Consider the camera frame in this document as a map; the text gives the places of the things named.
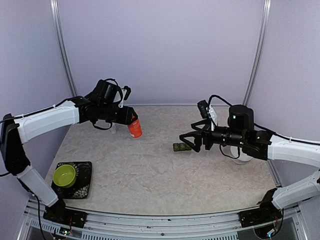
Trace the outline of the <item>red bottle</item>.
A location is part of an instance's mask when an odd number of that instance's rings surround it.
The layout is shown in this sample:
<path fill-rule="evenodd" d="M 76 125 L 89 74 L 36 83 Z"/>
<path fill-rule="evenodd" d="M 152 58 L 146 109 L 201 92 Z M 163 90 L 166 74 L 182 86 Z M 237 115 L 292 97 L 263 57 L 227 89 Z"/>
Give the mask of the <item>red bottle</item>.
<path fill-rule="evenodd" d="M 130 132 L 130 135 L 133 138 L 139 138 L 142 136 L 143 131 L 140 125 L 140 120 L 136 120 L 136 122 L 134 122 L 132 125 L 128 125 L 128 130 Z"/>

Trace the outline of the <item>white pill bottle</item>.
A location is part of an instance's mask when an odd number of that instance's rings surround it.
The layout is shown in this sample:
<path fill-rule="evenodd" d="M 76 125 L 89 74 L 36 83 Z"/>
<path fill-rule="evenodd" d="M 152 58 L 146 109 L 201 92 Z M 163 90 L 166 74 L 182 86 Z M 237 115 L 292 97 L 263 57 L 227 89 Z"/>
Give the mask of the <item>white pill bottle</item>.
<path fill-rule="evenodd" d="M 117 133 L 117 127 L 116 125 L 113 125 L 111 128 L 110 128 L 110 132 L 112 135 L 115 135 Z"/>

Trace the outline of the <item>green pill organizer box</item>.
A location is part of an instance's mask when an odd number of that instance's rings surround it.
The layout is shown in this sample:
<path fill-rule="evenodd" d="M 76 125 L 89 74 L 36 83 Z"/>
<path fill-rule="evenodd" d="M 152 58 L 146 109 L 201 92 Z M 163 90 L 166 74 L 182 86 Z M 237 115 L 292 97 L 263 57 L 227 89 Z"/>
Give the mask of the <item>green pill organizer box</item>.
<path fill-rule="evenodd" d="M 174 152 L 184 152 L 184 151 L 191 151 L 192 148 L 188 146 L 186 143 L 173 143 L 172 148 Z"/>

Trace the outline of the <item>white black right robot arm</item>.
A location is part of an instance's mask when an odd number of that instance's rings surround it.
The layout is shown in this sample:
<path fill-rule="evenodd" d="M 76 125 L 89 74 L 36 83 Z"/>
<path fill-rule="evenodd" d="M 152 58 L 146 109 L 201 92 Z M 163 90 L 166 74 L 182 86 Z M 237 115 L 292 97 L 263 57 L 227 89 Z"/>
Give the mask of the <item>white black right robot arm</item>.
<path fill-rule="evenodd" d="M 283 160 L 313 167 L 320 166 L 320 143 L 285 137 L 259 127 L 255 129 L 254 111 L 244 105 L 228 108 L 228 126 L 219 126 L 214 108 L 205 101 L 198 103 L 202 120 L 191 124 L 192 131 L 181 134 L 179 139 L 195 152 L 204 146 L 210 150 L 214 144 L 235 147 L 236 158 L 245 155 L 259 160 Z M 256 218 L 266 222 L 276 211 L 289 205 L 308 200 L 320 194 L 320 172 L 285 187 L 269 190 L 259 203 Z"/>

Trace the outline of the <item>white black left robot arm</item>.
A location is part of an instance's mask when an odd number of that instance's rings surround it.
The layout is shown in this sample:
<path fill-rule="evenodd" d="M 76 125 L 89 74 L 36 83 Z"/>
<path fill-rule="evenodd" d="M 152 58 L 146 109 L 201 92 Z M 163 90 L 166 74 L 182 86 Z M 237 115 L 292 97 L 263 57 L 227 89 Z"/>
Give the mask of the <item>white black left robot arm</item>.
<path fill-rule="evenodd" d="M 7 114 L 1 120 L 0 152 L 7 172 L 23 183 L 31 193 L 50 208 L 50 214 L 63 223 L 70 218 L 70 211 L 60 202 L 58 195 L 32 167 L 23 145 L 53 130 L 102 120 L 110 125 L 128 127 L 132 137 L 143 132 L 133 107 L 125 106 L 131 88 L 120 87 L 115 79 L 100 79 L 86 96 L 75 96 L 58 104 L 27 114 Z"/>

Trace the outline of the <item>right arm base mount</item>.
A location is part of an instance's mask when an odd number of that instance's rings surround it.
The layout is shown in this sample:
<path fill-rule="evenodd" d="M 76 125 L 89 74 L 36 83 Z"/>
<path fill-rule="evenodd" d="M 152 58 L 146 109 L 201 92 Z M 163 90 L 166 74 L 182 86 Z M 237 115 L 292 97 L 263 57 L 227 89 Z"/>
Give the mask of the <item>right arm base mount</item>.
<path fill-rule="evenodd" d="M 266 192 L 262 200 L 258 203 L 258 208 L 243 210 L 238 213 L 242 228 L 260 225 L 281 219 L 283 212 L 276 208 L 273 203 L 273 195 L 277 188 L 270 189 Z"/>

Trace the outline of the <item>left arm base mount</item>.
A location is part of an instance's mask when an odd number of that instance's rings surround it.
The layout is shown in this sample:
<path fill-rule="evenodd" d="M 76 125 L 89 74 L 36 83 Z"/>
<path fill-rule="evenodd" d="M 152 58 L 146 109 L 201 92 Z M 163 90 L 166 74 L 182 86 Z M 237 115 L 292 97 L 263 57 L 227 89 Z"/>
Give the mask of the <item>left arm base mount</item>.
<path fill-rule="evenodd" d="M 46 210 L 43 214 L 43 218 L 54 223 L 83 228 L 86 223 L 87 213 L 69 208 L 64 209 L 61 213 L 53 213 L 50 210 Z"/>

